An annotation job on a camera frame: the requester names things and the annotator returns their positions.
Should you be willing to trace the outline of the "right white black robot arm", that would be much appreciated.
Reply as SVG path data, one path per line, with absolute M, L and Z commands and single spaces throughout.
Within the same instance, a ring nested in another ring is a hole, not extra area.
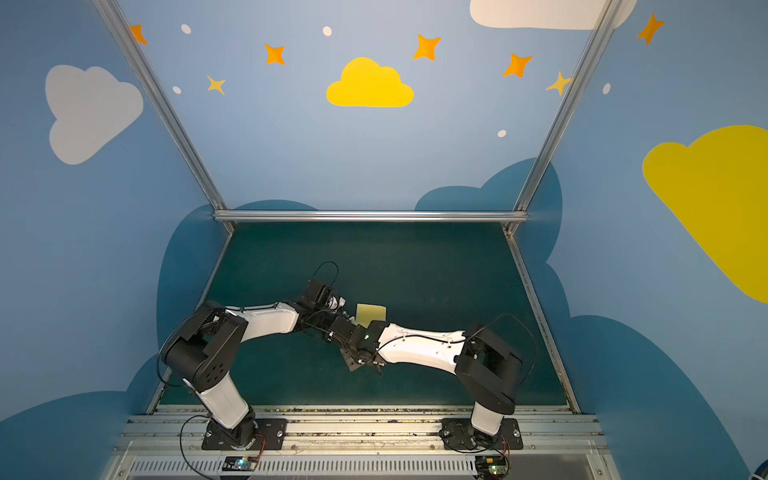
M 454 375 L 474 402 L 467 429 L 477 440 L 497 439 L 515 412 L 525 359 L 487 326 L 432 332 L 383 320 L 362 326 L 339 316 L 324 339 L 340 346 L 352 371 L 407 363 Z

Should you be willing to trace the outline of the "yellow square paper sheet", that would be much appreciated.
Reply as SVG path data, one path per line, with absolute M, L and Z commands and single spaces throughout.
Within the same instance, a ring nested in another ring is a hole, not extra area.
M 356 306 L 355 320 L 363 328 L 368 328 L 374 321 L 385 321 L 386 316 L 385 306 L 364 303 L 358 303 Z

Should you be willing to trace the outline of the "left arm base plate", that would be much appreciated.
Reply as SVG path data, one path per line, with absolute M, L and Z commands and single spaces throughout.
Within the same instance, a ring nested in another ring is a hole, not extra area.
M 209 420 L 201 448 L 204 451 L 281 450 L 286 436 L 284 418 L 245 419 L 233 429 Z

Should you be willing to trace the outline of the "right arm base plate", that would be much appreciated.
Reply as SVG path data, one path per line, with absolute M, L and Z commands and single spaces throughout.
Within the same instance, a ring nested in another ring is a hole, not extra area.
M 522 450 L 522 434 L 518 422 L 504 418 L 500 430 L 486 434 L 474 428 L 469 418 L 444 418 L 438 436 L 447 450 L 459 453 L 482 453 L 491 450 Z

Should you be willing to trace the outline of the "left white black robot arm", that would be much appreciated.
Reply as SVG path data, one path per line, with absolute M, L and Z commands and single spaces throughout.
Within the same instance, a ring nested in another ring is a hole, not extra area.
M 206 302 L 167 338 L 159 359 L 191 388 L 210 414 L 209 430 L 223 449 L 248 450 L 259 427 L 252 407 L 239 393 L 230 370 L 242 343 L 274 334 L 312 329 L 332 334 L 342 308 L 277 302 L 255 307 L 225 307 Z

